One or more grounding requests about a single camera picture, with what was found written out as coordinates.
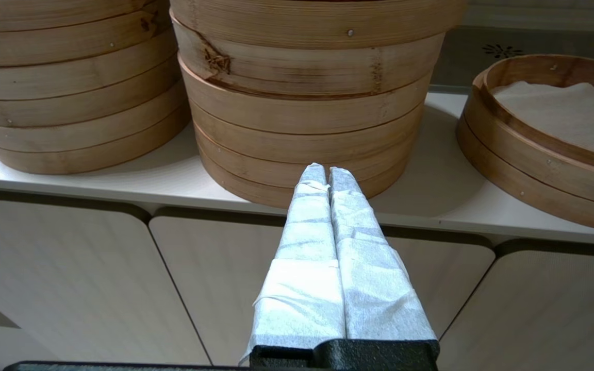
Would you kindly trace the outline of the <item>left gripper left finger wrapped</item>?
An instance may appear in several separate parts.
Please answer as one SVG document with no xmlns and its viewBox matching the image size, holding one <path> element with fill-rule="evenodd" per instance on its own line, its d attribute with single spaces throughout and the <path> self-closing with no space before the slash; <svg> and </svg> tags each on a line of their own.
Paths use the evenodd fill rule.
<svg viewBox="0 0 594 371">
<path fill-rule="evenodd" d="M 345 337 L 343 289 L 325 169 L 306 166 L 261 291 L 241 361 L 257 346 L 312 349 Z"/>
</svg>

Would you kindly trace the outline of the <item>left gripper right finger wrapped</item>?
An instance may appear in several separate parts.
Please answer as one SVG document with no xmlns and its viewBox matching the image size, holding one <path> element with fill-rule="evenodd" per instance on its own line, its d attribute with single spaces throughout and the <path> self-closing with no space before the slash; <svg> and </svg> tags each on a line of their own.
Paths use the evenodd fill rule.
<svg viewBox="0 0 594 371">
<path fill-rule="evenodd" d="M 332 167 L 329 185 L 347 337 L 437 341 L 405 264 L 353 174 Z"/>
</svg>

